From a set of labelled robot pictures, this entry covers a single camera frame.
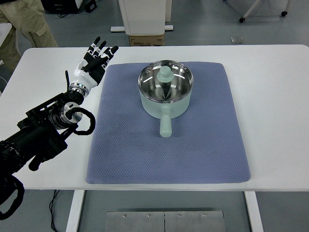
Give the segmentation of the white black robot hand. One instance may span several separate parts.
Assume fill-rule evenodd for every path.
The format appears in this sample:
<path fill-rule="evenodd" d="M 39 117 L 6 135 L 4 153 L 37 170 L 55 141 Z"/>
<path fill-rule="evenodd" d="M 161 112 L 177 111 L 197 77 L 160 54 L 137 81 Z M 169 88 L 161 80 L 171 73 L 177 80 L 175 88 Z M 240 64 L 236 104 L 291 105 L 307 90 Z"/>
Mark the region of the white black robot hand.
<path fill-rule="evenodd" d="M 106 47 L 106 41 L 97 37 L 74 70 L 74 79 L 69 90 L 80 92 L 84 97 L 103 79 L 109 62 L 118 51 L 118 46 Z"/>

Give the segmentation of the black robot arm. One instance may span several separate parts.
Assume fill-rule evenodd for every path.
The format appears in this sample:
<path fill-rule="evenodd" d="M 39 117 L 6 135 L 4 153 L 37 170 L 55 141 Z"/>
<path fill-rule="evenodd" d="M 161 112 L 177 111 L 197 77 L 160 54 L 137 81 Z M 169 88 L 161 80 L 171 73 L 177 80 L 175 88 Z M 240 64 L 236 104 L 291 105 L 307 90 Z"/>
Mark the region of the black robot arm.
<path fill-rule="evenodd" d="M 90 135 L 95 129 L 95 117 L 81 108 L 84 98 L 97 86 L 85 77 L 67 83 L 67 91 L 60 93 L 29 110 L 18 122 L 17 133 L 0 143 L 0 202 L 4 203 L 16 192 L 17 197 L 1 220 L 9 218 L 21 205 L 25 189 L 13 175 L 25 164 L 32 171 L 64 151 L 71 134 Z"/>

